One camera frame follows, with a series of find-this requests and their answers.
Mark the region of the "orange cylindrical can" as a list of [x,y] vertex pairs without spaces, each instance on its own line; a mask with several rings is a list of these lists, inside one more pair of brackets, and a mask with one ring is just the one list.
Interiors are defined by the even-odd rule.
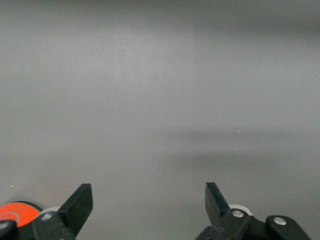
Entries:
[[31,223],[42,209],[30,202],[14,201],[0,205],[0,221],[13,220],[18,227]]

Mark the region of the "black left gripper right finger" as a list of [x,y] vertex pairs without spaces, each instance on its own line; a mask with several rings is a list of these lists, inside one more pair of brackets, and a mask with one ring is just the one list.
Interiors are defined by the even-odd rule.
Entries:
[[195,240],[244,240],[250,226],[250,215],[239,208],[230,208],[214,182],[205,185],[205,210],[210,226]]

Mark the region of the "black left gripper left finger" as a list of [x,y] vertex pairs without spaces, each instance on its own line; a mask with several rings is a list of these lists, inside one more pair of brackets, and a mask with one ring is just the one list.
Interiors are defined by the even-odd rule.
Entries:
[[34,239],[76,240],[92,210],[92,185],[83,183],[58,210],[47,210],[32,222]]

